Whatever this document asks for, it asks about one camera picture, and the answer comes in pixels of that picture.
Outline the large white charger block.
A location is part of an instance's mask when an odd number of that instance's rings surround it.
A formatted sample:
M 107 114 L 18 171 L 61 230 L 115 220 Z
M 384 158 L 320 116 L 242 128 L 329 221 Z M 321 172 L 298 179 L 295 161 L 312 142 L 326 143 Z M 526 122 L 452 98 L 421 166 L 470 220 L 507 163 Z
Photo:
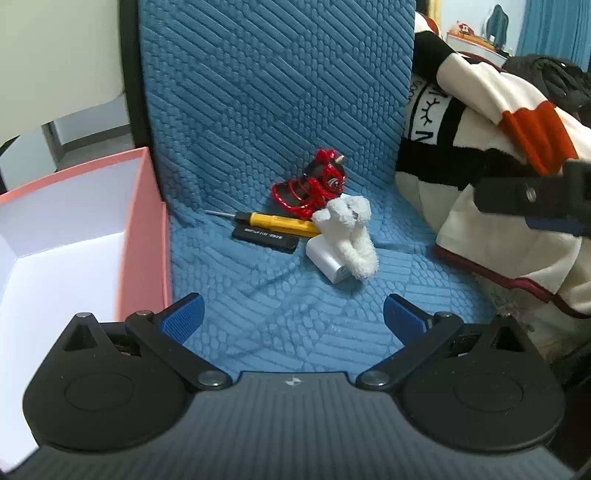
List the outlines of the large white charger block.
M 342 253 L 342 245 L 330 242 L 324 235 L 308 240 L 305 254 L 332 284 L 338 284 L 352 276 L 345 254 Z

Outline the white plush toy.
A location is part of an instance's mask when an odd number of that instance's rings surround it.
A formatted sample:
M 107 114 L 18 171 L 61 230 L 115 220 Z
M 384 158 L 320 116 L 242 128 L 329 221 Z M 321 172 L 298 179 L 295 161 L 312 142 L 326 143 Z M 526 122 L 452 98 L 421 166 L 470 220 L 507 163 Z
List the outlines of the white plush toy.
M 311 220 L 335 256 L 358 280 L 374 276 L 379 268 L 376 248 L 367 228 L 370 202 L 363 196 L 342 195 L 329 200 Z

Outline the pink cardboard box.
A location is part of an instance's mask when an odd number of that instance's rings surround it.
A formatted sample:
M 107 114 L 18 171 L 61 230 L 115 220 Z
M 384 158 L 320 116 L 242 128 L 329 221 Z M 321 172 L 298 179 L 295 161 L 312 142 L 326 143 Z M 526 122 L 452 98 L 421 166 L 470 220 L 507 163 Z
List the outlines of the pink cardboard box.
M 1 197 L 1 468 L 37 447 L 22 410 L 71 318 L 171 302 L 167 207 L 148 149 L 92 160 Z

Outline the black flat card device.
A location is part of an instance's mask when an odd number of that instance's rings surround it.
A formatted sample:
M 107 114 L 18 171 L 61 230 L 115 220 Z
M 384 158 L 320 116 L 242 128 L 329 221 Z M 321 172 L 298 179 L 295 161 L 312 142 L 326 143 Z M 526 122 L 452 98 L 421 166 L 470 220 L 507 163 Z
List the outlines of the black flat card device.
M 243 224 L 235 226 L 231 237 L 235 240 L 245 241 L 253 245 L 270 248 L 283 253 L 293 254 L 297 249 L 300 239 L 297 236 L 277 233 L 259 227 Z

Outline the red white black blanket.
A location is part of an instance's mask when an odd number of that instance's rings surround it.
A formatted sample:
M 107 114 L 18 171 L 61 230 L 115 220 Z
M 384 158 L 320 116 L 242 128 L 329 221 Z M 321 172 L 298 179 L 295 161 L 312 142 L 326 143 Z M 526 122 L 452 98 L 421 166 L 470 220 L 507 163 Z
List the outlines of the red white black blanket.
M 497 208 L 511 180 L 532 189 L 589 161 L 588 127 L 528 80 L 457 52 L 416 15 L 397 187 L 435 232 L 437 252 L 478 274 L 548 362 L 590 339 L 590 242 L 481 212 L 474 196 L 491 182 Z

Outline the blue textured chair cover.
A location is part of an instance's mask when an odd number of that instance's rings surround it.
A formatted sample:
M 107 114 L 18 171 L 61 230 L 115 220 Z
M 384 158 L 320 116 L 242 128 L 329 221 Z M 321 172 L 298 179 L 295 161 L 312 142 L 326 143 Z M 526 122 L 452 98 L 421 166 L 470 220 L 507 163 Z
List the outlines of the blue textured chair cover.
M 147 114 L 168 206 L 172 292 L 204 297 L 188 347 L 230 375 L 356 375 L 396 352 L 399 294 L 484 323 L 494 309 L 394 184 L 409 93 L 411 1 L 142 1 Z M 229 215 L 276 212 L 274 182 L 321 148 L 344 154 L 346 189 L 370 201 L 379 270 L 332 284 L 293 254 L 232 238 Z

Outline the yellow handled screwdriver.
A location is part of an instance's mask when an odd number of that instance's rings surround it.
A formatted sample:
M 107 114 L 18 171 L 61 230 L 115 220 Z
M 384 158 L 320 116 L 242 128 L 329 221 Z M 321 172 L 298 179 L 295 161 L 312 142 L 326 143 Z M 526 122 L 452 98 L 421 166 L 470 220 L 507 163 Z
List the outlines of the yellow handled screwdriver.
M 205 210 L 204 213 L 207 215 L 231 218 L 236 222 L 249 225 L 250 227 L 263 228 L 273 232 L 296 235 L 304 238 L 313 238 L 321 234 L 314 222 L 296 218 L 267 215 L 257 212 L 226 213 Z

